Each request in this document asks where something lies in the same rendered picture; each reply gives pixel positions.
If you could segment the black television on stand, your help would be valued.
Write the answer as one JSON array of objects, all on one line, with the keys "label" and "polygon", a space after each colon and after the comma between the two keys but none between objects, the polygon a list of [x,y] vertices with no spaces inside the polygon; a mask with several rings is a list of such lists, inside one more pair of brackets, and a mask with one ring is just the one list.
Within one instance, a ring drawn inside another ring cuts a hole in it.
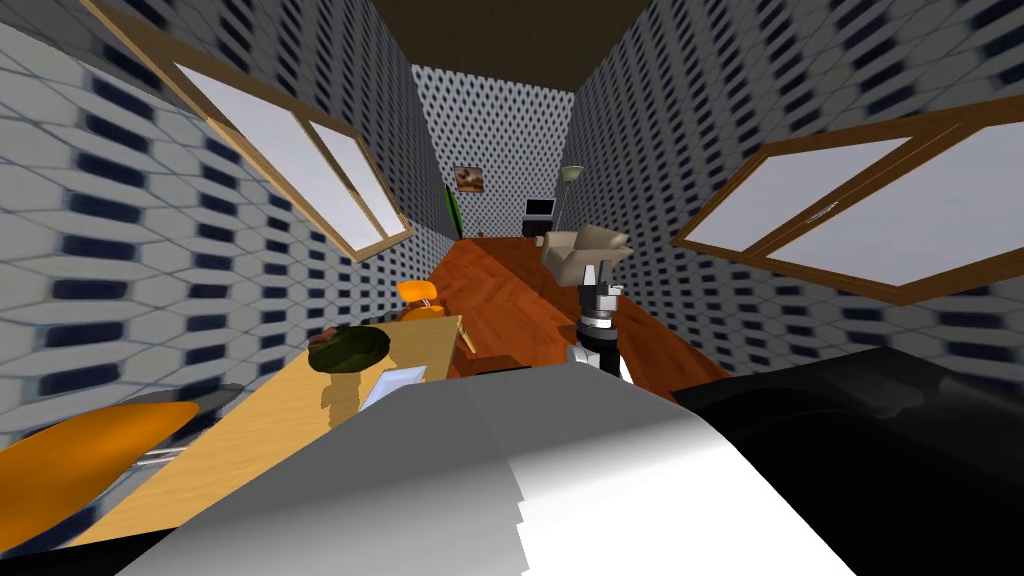
[{"label": "black television on stand", "polygon": [[524,237],[543,237],[553,228],[554,198],[528,198],[522,217]]}]

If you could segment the light wooden table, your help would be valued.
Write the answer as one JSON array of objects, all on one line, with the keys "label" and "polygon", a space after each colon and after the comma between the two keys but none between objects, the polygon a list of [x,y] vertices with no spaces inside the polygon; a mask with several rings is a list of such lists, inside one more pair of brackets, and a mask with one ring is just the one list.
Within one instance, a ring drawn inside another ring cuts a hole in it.
[{"label": "light wooden table", "polygon": [[388,372],[445,379],[460,327],[458,316],[382,324],[390,352],[358,374],[317,372],[301,353],[72,543],[184,524],[355,415]]}]

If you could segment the pale blue flat rectangle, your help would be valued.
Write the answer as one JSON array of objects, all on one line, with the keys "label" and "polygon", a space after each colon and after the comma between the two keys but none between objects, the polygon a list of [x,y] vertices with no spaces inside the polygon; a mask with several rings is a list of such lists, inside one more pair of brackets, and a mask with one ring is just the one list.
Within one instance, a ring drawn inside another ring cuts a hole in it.
[{"label": "pale blue flat rectangle", "polygon": [[366,408],[394,390],[422,382],[425,372],[426,366],[395,369],[383,372],[374,386],[370,389],[366,400],[360,405],[359,411],[364,411]]}]

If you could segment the brown framed window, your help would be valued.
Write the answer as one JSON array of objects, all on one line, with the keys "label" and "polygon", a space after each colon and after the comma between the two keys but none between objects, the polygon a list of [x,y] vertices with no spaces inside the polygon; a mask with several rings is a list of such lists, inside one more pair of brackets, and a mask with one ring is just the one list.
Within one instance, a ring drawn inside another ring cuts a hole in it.
[{"label": "brown framed window", "polygon": [[349,258],[413,237],[354,127],[104,0],[79,1]]},{"label": "brown framed window", "polygon": [[1024,275],[1024,95],[762,146],[675,246],[892,305]]}]

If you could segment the orange chair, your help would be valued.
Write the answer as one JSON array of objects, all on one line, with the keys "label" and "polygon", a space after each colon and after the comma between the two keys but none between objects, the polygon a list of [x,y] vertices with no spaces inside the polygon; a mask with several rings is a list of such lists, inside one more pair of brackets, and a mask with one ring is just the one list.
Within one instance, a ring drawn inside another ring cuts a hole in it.
[{"label": "orange chair", "polygon": [[125,472],[178,454],[164,442],[238,398],[238,383],[148,392],[0,450],[0,553],[57,527]]},{"label": "orange chair", "polygon": [[407,281],[396,285],[398,296],[409,305],[401,321],[433,319],[446,316],[437,289],[429,281]]}]

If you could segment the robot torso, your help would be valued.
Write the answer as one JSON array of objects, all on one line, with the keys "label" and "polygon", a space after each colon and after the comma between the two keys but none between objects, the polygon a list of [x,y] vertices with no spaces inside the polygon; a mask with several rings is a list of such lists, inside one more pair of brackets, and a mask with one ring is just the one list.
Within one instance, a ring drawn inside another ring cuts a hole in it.
[{"label": "robot torso", "polygon": [[118,576],[854,576],[699,416],[585,364],[399,388]]}]

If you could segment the dark green bowl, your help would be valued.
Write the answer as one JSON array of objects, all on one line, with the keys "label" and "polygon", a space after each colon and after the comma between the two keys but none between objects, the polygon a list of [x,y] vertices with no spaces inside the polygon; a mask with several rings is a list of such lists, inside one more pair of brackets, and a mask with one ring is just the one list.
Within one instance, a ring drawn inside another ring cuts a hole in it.
[{"label": "dark green bowl", "polygon": [[369,325],[346,327],[330,341],[308,347],[308,362],[317,372],[358,373],[388,355],[391,339],[383,330]]}]

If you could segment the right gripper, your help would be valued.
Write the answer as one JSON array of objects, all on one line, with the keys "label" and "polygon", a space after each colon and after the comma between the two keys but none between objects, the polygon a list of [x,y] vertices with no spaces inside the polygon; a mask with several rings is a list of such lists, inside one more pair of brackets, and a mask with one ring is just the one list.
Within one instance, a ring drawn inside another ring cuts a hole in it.
[{"label": "right gripper", "polygon": [[599,266],[587,264],[584,268],[583,285],[581,286],[581,307],[617,308],[618,296],[623,294],[623,286],[607,282],[598,283],[598,279]]}]

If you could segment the floor lamp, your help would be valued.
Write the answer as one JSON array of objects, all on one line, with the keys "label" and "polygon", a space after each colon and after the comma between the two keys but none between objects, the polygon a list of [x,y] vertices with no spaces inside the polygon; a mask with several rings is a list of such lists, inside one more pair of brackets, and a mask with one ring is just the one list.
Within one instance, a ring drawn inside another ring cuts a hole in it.
[{"label": "floor lamp", "polygon": [[552,229],[558,230],[564,212],[564,206],[571,193],[572,183],[579,178],[583,166],[571,165],[560,169],[560,182],[556,189],[556,201],[552,216]]}]

